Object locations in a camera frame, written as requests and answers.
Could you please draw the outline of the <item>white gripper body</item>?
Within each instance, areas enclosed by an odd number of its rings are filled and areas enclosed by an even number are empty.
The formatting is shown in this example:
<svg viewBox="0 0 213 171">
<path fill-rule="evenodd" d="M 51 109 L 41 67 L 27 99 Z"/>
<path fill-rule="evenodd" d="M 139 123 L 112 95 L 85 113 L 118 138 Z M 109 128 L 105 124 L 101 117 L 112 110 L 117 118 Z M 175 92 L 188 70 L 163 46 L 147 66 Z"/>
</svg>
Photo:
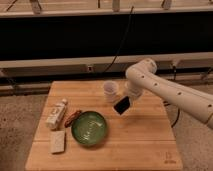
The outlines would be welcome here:
<svg viewBox="0 0 213 171">
<path fill-rule="evenodd" d="M 127 81 L 124 85 L 124 95 L 128 96 L 131 100 L 137 100 L 142 95 L 142 88 Z"/>
</svg>

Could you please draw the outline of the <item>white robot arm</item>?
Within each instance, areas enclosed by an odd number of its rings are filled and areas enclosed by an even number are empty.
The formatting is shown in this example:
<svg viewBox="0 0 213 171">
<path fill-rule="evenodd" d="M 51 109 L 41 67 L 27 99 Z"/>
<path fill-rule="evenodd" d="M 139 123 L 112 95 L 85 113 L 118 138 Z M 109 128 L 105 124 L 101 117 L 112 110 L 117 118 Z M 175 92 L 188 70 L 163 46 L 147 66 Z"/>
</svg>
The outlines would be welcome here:
<svg viewBox="0 0 213 171">
<path fill-rule="evenodd" d="M 150 58 L 131 65 L 125 72 L 126 93 L 138 98 L 145 88 L 213 129 L 213 95 L 163 79 L 156 71 Z"/>
</svg>

